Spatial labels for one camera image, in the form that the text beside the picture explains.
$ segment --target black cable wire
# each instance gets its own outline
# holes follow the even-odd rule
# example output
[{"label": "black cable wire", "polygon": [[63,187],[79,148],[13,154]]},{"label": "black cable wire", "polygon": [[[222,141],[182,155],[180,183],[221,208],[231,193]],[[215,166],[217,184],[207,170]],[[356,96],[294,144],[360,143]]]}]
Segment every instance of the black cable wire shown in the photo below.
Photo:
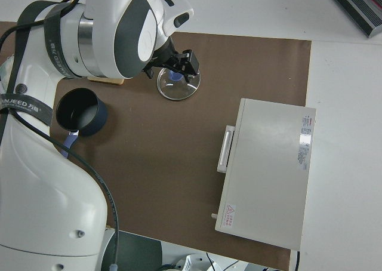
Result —
[{"label": "black cable wire", "polygon": [[211,263],[212,269],[214,269],[214,271],[215,271],[214,264],[212,263],[212,260],[211,260],[211,258],[209,257],[209,255],[208,255],[207,252],[206,252],[206,255],[207,255],[207,258],[209,259],[209,261],[210,261],[210,263]]},{"label": "black cable wire", "polygon": [[173,264],[164,264],[161,267],[159,267],[156,271],[166,271],[168,269],[175,269],[176,265]]},{"label": "black cable wire", "polygon": [[237,262],[239,262],[240,260],[236,260],[235,262],[233,262],[231,265],[228,265],[225,269],[223,269],[223,271],[226,271],[229,267],[235,265]]},{"label": "black cable wire", "polygon": [[[74,0],[72,3],[70,3],[70,5],[68,5],[66,8],[64,8],[61,12],[61,17],[65,16],[66,14],[68,14],[70,11],[73,10],[73,8],[76,6],[76,4],[79,2],[79,0]],[[0,51],[1,51],[1,48],[4,44],[4,41],[6,40],[6,38],[13,32],[17,31],[17,30],[22,30],[22,29],[28,29],[28,28],[32,28],[32,27],[35,27],[35,26],[39,26],[39,25],[42,25],[44,24],[44,20],[38,20],[38,21],[35,21],[35,22],[31,22],[31,23],[26,23],[26,24],[18,24],[18,25],[15,25],[11,28],[9,28],[7,31],[4,32],[4,34],[0,37]]]},{"label": "black cable wire", "polygon": [[[62,10],[61,17],[65,16],[67,13],[72,11],[73,8],[76,6],[76,4],[78,2],[79,2],[79,0],[73,0],[70,3],[70,5],[68,5],[66,8],[64,8]],[[42,25],[42,24],[44,24],[44,20],[39,20],[39,21],[35,21],[35,22],[31,22],[31,23],[26,23],[26,24],[19,24],[19,25],[16,25],[16,26],[13,26],[13,27],[9,28],[0,37],[0,52],[1,52],[1,49],[2,49],[2,46],[3,46],[4,42],[5,42],[5,40],[13,32],[15,32],[17,30],[22,30],[22,29],[30,29],[32,27],[39,26],[39,25]],[[94,178],[99,182],[100,186],[104,189],[105,194],[107,195],[108,200],[110,202],[110,206],[112,208],[114,224],[115,224],[115,227],[114,227],[115,228],[115,249],[114,249],[114,255],[113,255],[113,264],[116,264],[117,263],[117,258],[118,258],[118,245],[119,245],[119,220],[118,220],[118,213],[117,213],[117,210],[116,210],[116,206],[115,206],[115,202],[114,202],[113,196],[112,196],[108,186],[104,182],[103,178],[97,173],[97,171],[90,164],[88,164],[88,162],[86,162],[82,157],[77,155],[75,152],[71,151],[66,146],[64,146],[63,144],[61,144],[57,140],[55,140],[54,138],[50,137],[49,135],[44,134],[42,131],[40,131],[39,129],[37,129],[34,126],[32,126],[30,123],[25,121],[14,109],[10,109],[10,112],[13,115],[13,117],[15,117],[15,119],[18,120],[25,127],[27,127],[28,129],[32,130],[37,135],[43,137],[44,139],[46,139],[50,143],[52,143],[52,144],[58,146],[59,148],[65,150],[68,154],[72,155],[79,162],[81,162],[83,165],[85,165],[86,168],[88,168],[91,171],[91,173],[93,174]]]},{"label": "black cable wire", "polygon": [[294,271],[298,271],[298,266],[300,265],[300,252],[297,251],[296,267]]}]

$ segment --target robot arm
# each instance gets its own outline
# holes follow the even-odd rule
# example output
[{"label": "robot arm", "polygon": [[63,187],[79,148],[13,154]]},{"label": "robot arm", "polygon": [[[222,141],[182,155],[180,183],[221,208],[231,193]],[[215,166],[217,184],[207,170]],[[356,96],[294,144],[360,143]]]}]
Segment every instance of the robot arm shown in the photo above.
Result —
[{"label": "robot arm", "polygon": [[176,52],[170,37],[192,16],[186,0],[87,0],[78,26],[80,61],[67,53],[67,62],[81,76],[89,76],[86,68],[98,77],[132,78],[143,70],[151,78],[153,66],[196,75],[195,55]]},{"label": "robot arm", "polygon": [[[153,66],[198,71],[193,53],[179,54],[170,38],[193,16],[185,0],[87,0],[64,16],[67,4],[40,4],[20,18],[44,25],[17,35],[9,94],[21,91],[52,109],[59,80],[71,75],[132,78]],[[19,117],[49,134],[46,123]],[[16,119],[8,115],[0,125],[0,270],[94,271],[107,215],[101,189]]]}]

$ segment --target black strap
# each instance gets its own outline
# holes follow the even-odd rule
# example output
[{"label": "black strap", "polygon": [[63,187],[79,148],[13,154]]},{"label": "black strap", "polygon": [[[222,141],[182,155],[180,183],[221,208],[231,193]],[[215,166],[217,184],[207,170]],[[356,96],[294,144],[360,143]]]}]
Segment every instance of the black strap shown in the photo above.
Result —
[{"label": "black strap", "polygon": [[[56,4],[56,2],[52,1],[35,1],[28,5],[17,21],[17,24],[26,24],[34,22],[36,17],[52,4]],[[14,62],[12,67],[12,72],[10,76],[10,80],[8,83],[7,92],[12,93],[15,87],[17,74],[19,73],[19,68],[21,65],[21,61],[23,60],[26,44],[28,42],[30,29],[18,30],[16,32],[16,43],[15,43],[15,52],[14,52]],[[7,122],[8,113],[6,110],[3,110],[0,114],[0,144],[2,140],[2,136],[4,134],[5,123]]]},{"label": "black strap", "polygon": [[66,79],[78,78],[68,67],[61,45],[61,12],[70,3],[57,4],[44,19],[45,47],[54,67],[65,76]]},{"label": "black strap", "polygon": [[28,113],[39,119],[45,125],[51,125],[53,109],[40,100],[23,94],[0,94],[0,110],[15,109]]}]

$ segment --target brown paper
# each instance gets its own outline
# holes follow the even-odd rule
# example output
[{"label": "brown paper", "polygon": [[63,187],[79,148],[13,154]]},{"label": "brown paper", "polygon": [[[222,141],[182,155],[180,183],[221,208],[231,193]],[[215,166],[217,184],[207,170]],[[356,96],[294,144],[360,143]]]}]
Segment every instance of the brown paper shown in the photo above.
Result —
[{"label": "brown paper", "polygon": [[[224,183],[216,171],[224,130],[235,125],[240,99],[304,106],[310,42],[194,33],[173,39],[200,62],[201,85],[183,101],[159,94],[159,69],[154,79],[141,73],[121,86],[59,83],[56,104],[87,87],[109,111],[102,130],[73,149],[105,178],[122,230],[287,270],[289,250],[215,231],[211,213]],[[54,120],[51,135],[63,141],[67,131]]]}]

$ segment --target warning label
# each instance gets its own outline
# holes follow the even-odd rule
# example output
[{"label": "warning label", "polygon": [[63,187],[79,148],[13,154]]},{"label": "warning label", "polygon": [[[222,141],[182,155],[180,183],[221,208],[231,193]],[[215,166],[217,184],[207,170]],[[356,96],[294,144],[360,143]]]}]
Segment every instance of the warning label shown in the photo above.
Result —
[{"label": "warning label", "polygon": [[224,210],[224,217],[223,217],[224,227],[232,228],[233,219],[235,218],[235,210],[236,210],[236,205],[226,204],[226,208]]},{"label": "warning label", "polygon": [[313,119],[309,115],[303,117],[301,134],[300,134],[300,146],[298,149],[297,161],[298,166],[302,170],[307,170],[309,166],[309,150],[312,143],[312,123]]}]

